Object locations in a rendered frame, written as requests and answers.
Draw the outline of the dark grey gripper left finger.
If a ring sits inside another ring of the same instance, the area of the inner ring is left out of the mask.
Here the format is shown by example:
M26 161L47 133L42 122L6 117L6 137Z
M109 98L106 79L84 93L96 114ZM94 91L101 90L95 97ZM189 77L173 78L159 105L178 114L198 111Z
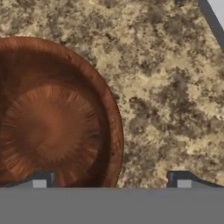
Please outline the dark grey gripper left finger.
M54 171L35 171L23 180L7 184L6 187L51 188L56 186Z

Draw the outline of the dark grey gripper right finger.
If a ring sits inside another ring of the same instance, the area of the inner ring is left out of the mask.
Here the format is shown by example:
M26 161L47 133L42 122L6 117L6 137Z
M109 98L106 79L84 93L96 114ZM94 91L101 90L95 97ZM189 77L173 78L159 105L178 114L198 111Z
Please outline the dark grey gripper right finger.
M210 181L206 181L194 175L190 171L168 171L167 188L201 188L201 187L218 187L224 188L224 185L218 185Z

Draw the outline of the dark grey cabinet front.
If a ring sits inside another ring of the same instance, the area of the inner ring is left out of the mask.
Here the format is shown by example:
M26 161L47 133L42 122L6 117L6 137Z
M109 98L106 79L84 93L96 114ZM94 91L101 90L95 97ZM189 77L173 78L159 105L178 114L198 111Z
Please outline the dark grey cabinet front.
M198 5L224 52L224 0L198 0Z

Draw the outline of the brown wooden bowl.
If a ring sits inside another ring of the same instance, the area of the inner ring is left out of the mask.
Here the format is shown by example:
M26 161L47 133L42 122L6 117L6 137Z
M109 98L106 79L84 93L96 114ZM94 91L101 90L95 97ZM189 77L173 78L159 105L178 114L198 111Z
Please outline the brown wooden bowl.
M123 125L109 86L78 53L0 38L0 187L52 174L58 187L113 187Z

